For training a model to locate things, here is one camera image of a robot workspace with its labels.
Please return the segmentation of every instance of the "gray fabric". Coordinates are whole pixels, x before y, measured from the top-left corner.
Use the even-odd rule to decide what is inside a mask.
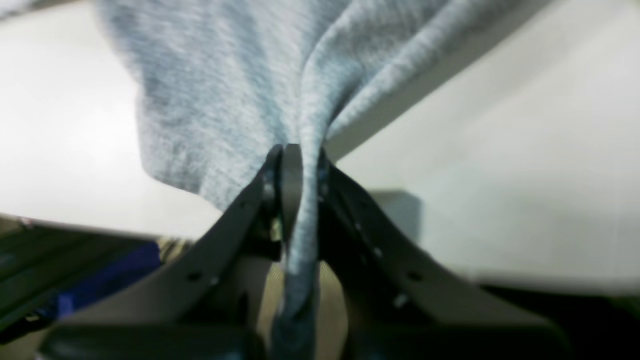
[[[315,169],[327,134],[359,121],[519,2],[98,0],[140,84],[141,153],[151,176],[224,210],[274,144],[302,147],[303,200],[275,358],[312,357]]]
[[[4,0],[0,1],[0,20],[28,12],[36,0]]]

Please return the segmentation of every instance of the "white surface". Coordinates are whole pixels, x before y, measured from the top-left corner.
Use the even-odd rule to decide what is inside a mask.
[[[472,277],[640,288],[640,9],[552,4],[341,161],[422,203],[415,239]]]
[[[0,213],[204,233],[220,212],[142,170],[135,93],[89,3],[0,23]]]
[[[560,1],[340,166],[418,197],[414,240],[463,273],[635,288],[639,33],[637,2]],[[0,49],[0,213],[194,238],[219,217],[143,173],[134,85],[87,4],[0,24]]]

